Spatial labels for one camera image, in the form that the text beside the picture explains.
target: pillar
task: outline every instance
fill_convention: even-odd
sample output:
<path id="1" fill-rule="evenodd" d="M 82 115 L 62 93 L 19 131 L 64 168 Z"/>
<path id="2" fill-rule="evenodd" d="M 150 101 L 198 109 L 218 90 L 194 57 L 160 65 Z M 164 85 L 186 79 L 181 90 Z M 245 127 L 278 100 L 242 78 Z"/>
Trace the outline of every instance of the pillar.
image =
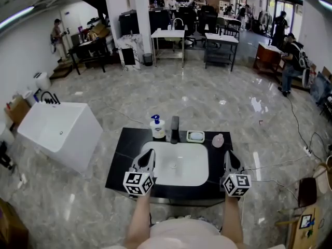
<path id="1" fill-rule="evenodd" d="M 149 19 L 149 1 L 135 0 L 137 20 L 139 22 L 140 34 L 143 39 L 144 53 L 152 53 L 151 29 Z"/>
<path id="2" fill-rule="evenodd" d="M 106 0 L 106 5 L 110 22 L 110 29 L 112 31 L 115 45 L 117 46 L 117 40 L 121 37 L 119 16 L 121 13 L 130 10 L 130 4 L 128 0 Z"/>

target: white sink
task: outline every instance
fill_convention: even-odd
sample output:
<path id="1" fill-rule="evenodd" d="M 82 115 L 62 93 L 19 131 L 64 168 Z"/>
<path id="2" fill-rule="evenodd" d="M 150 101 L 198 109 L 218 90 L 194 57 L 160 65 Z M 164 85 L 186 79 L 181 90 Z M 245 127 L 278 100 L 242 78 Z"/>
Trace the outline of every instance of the white sink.
<path id="1" fill-rule="evenodd" d="M 156 184 L 199 186 L 209 176 L 208 151 L 201 144 L 147 142 L 141 151 L 154 149 Z"/>
<path id="2" fill-rule="evenodd" d="M 18 132 L 50 158 L 78 172 L 90 162 L 103 129 L 86 103 L 35 103 Z"/>

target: faucet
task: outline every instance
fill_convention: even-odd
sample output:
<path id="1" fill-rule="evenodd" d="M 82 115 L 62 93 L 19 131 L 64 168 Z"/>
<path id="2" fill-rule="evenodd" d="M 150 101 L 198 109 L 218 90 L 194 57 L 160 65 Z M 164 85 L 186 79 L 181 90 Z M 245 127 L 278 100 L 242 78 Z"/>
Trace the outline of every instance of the faucet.
<path id="1" fill-rule="evenodd" d="M 182 22 L 182 26 L 183 26 L 183 21 L 182 21 L 182 19 L 181 19 L 181 18 L 176 18 L 176 19 L 173 20 L 173 25 L 172 25 L 172 30 L 173 30 L 173 31 L 175 31 L 175 20 L 177 20 L 177 19 L 180 19 L 180 20 L 181 20 L 181 22 Z"/>
<path id="2" fill-rule="evenodd" d="M 179 123 L 179 117 L 173 116 L 171 122 L 171 144 L 177 144 L 178 142 L 180 142 L 178 123 Z"/>
<path id="3" fill-rule="evenodd" d="M 47 104 L 60 104 L 60 101 L 59 101 L 59 99 L 58 99 L 58 97 L 56 96 L 56 94 L 55 93 L 53 93 L 53 95 L 54 95 L 54 97 L 53 97 L 53 95 L 49 92 L 49 91 L 45 91 L 42 95 L 41 95 L 41 97 L 40 97 L 40 101 L 42 102 L 43 101 L 43 96 L 44 96 L 44 94 L 49 94 L 50 96 L 51 96 L 51 98 L 50 99 L 45 99 L 45 102 L 47 103 Z"/>

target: black countertop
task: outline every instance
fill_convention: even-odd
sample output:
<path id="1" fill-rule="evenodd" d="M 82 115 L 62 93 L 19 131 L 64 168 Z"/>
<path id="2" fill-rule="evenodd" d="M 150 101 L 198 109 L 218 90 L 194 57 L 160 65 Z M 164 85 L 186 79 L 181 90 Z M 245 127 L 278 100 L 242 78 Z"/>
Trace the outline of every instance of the black countertop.
<path id="1" fill-rule="evenodd" d="M 224 144 L 221 148 L 212 145 L 212 138 L 223 134 Z M 180 142 L 187 143 L 187 131 L 180 131 Z M 159 141 L 152 137 L 151 129 L 123 128 L 112 165 L 110 167 L 106 188 L 126 192 L 123 186 L 125 172 L 130 168 L 133 159 L 140 154 L 142 146 L 150 141 Z M 205 132 L 205 141 L 202 144 L 207 148 L 209 158 L 209 177 L 200 186 L 170 186 L 154 185 L 151 196 L 174 200 L 208 200 L 224 199 L 225 192 L 220 191 L 219 181 L 224 174 L 224 155 L 226 151 L 233 150 L 229 132 Z"/>

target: soap dish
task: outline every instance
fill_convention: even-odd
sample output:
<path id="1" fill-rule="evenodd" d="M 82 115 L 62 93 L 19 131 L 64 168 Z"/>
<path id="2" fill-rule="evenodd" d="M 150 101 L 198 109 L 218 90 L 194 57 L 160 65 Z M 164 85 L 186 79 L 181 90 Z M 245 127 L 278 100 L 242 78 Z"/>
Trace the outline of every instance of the soap dish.
<path id="1" fill-rule="evenodd" d="M 191 138 L 192 133 L 200 133 L 203 135 L 202 140 L 195 140 Z M 193 142 L 193 143 L 203 143 L 205 141 L 205 133 L 203 131 L 195 131 L 195 130 L 188 130 L 187 131 L 187 142 Z"/>

